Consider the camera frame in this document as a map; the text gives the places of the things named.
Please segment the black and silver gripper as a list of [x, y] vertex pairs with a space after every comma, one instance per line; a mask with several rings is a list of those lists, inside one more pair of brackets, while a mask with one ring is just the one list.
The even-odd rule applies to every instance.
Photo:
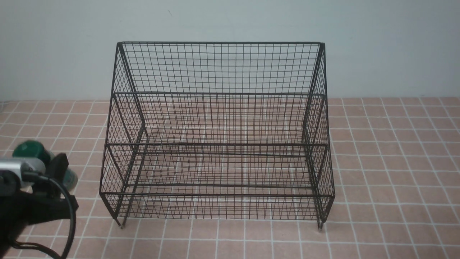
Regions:
[[[36, 250], [53, 259], [65, 259], [76, 231], [74, 195], [69, 193], [67, 154], [60, 153], [48, 166], [40, 159], [1, 159], [1, 258], [10, 249]], [[69, 234], [61, 254], [39, 243], [20, 242], [30, 225], [68, 219]]]

